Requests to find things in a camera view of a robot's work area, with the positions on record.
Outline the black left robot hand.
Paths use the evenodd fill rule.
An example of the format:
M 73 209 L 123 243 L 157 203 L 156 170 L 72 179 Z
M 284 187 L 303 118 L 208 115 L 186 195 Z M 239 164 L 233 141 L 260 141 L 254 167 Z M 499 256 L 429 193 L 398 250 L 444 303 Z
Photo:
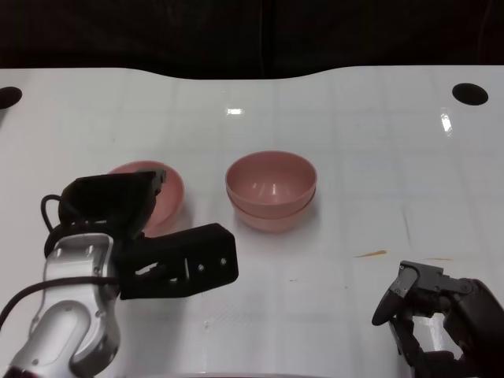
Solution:
M 165 182 L 164 169 L 78 178 L 61 193 L 60 225 L 104 225 L 134 238 L 143 233 Z

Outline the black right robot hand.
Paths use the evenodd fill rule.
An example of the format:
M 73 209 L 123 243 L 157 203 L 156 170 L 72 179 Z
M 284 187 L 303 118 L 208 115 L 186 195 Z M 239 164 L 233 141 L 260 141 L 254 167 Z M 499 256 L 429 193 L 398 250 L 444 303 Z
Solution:
M 413 334 L 413 317 L 440 313 L 443 327 L 460 347 L 425 352 Z M 402 261 L 398 275 L 380 300 L 372 324 L 388 324 L 398 354 L 415 377 L 501 377 L 503 308 L 480 280 L 455 279 L 443 269 Z

